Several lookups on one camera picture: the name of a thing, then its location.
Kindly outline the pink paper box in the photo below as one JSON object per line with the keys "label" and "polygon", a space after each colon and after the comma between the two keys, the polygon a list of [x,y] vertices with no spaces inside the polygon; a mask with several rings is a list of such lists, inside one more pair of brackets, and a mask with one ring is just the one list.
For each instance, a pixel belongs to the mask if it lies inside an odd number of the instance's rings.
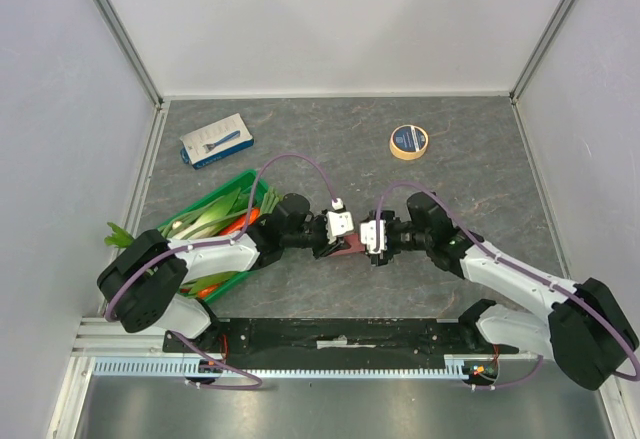
{"label": "pink paper box", "polygon": [[357,233],[352,233],[341,238],[345,238],[350,243],[351,248],[349,251],[345,251],[343,254],[332,255],[332,256],[363,254],[366,252],[366,247],[361,243],[359,235]]}

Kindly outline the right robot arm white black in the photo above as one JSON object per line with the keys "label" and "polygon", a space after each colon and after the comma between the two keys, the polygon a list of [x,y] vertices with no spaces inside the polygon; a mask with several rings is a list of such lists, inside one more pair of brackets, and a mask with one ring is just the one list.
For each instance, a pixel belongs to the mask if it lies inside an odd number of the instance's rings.
{"label": "right robot arm white black", "polygon": [[422,251],[437,268],[518,306],[477,302],[457,330],[465,350],[477,353],[492,344],[533,353],[587,390],[610,377],[638,381],[639,338],[606,284],[558,277],[503,253],[432,192],[411,195],[407,209],[407,221],[376,207],[360,223],[359,239],[374,265],[403,251]]}

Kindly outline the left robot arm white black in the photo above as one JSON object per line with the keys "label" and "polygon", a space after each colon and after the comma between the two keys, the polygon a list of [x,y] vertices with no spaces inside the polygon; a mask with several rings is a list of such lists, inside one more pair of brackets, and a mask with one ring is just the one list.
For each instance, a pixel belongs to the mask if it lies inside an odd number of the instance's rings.
{"label": "left robot arm white black", "polygon": [[218,273],[262,269],[291,248],[326,257],[344,249],[345,237],[353,232],[352,214],[341,200],[314,215],[308,200],[293,193],[236,234],[173,240],[148,230],[99,275],[97,286],[107,301],[104,317],[131,334],[154,325],[175,330],[196,351],[211,351],[220,330],[197,298],[180,294],[186,283]]}

